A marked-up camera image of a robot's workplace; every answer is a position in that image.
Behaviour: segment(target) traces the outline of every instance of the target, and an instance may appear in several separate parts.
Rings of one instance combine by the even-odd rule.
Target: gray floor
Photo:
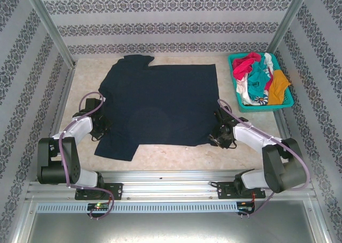
[[[314,238],[301,201],[273,201],[250,219],[234,213],[110,214],[91,221],[86,214],[37,214],[29,242],[309,243]]]

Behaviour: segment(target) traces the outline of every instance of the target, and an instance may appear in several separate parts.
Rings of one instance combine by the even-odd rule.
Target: teal plastic basket
[[[229,63],[229,68],[230,68],[230,76],[231,76],[231,79],[233,81],[235,89],[236,89],[236,80],[233,77],[233,66],[232,66],[233,60],[244,58],[246,55],[248,55],[248,53],[237,53],[237,54],[232,54],[232,55],[228,56],[228,63]],[[281,69],[279,67],[277,58],[272,53],[270,53],[270,55],[272,56],[273,69],[274,70]],[[251,105],[251,106],[247,106],[247,105],[244,105],[242,103],[240,94],[238,94],[236,91],[235,91],[235,94],[236,94],[236,97],[237,97],[237,101],[239,103],[239,110],[240,110],[240,112],[277,111],[278,109],[281,109],[281,108],[291,107],[294,104],[294,101],[293,101],[293,98],[292,98],[292,95],[290,93],[289,88],[286,88],[286,90],[285,90],[284,102],[281,105],[269,105],[269,106],[268,105],[264,105],[264,106],[252,106]]]

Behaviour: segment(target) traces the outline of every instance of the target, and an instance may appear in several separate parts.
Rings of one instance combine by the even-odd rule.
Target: purple cable
[[[59,146],[59,152],[60,152],[60,155],[61,155],[61,159],[62,159],[62,163],[63,163],[63,167],[64,167],[64,172],[65,172],[65,178],[66,178],[66,186],[67,187],[70,187],[70,188],[74,188],[74,189],[81,189],[81,190],[95,190],[95,191],[103,191],[105,193],[108,193],[111,198],[112,198],[112,204],[111,204],[111,207],[107,210],[107,212],[100,216],[100,217],[93,217],[91,214],[92,214],[92,211],[90,212],[89,216],[91,219],[95,218],[96,220],[100,220],[104,217],[106,217],[113,209],[114,207],[114,195],[112,192],[108,191],[108,190],[105,190],[105,189],[101,189],[101,188],[97,188],[97,187],[81,187],[81,186],[77,186],[77,185],[70,185],[70,179],[69,179],[69,172],[68,172],[68,166],[66,164],[66,160],[65,160],[65,157],[64,157],[64,151],[63,151],[63,145],[62,145],[62,139],[65,135],[65,133],[67,132],[67,130],[73,125],[75,124],[77,121],[79,120],[82,120],[84,119],[86,116],[89,116],[90,114],[94,113],[95,111],[97,111],[98,109],[101,108],[102,104],[103,104],[103,100],[104,100],[104,97],[101,93],[99,92],[90,92],[88,94],[86,94],[85,96],[82,97],[81,101],[80,101],[80,104],[79,104],[79,111],[81,110],[81,105],[82,105],[82,102],[83,100],[85,99],[85,97],[89,96],[89,95],[92,95],[92,94],[98,94],[101,96],[101,103],[95,108],[93,109],[92,111],[86,113],[85,115],[82,115],[80,116],[79,118],[77,118],[76,120],[72,121],[70,124],[67,125],[67,127],[63,130],[63,132],[60,134],[59,136],[59,139],[58,139],[58,146]]]
[[[300,158],[300,156],[294,152],[293,150],[291,150],[289,147],[287,147],[286,145],[282,144],[281,142],[279,142],[278,140],[274,139],[273,136],[269,135],[269,134],[266,134],[264,133],[263,131],[259,130],[258,128],[255,128],[254,126],[252,125],[249,125],[247,123],[245,123],[244,121],[242,121],[241,119],[239,119],[236,115],[234,115],[232,113],[232,109],[231,107],[229,106],[229,104],[225,101],[225,100],[222,100],[222,99],[218,99],[217,102],[219,103],[220,107],[226,111],[229,115],[231,115],[232,117],[234,117],[234,119],[236,119],[238,122],[240,122],[241,124],[243,124],[244,126],[246,126],[247,128],[255,131],[257,134],[259,134],[260,136],[263,136],[263,137],[266,137],[266,138],[269,138],[272,142],[278,144],[279,146],[281,146],[282,148],[284,148],[285,150],[287,150],[288,152],[290,152],[299,162],[300,164],[303,166],[303,169],[305,171],[305,175],[306,175],[306,180],[305,180],[305,184],[301,187],[298,187],[298,188],[292,188],[290,190],[293,190],[293,191],[300,191],[302,189],[305,189],[309,182],[310,182],[310,172],[309,172],[309,169],[308,167],[306,166],[306,164],[304,163],[304,161]],[[265,205],[269,202],[269,200],[273,197],[274,195],[274,192],[272,192],[272,194],[268,197],[268,199],[252,214],[250,214],[250,216],[254,215],[254,214],[257,214],[260,210],[262,210]]]

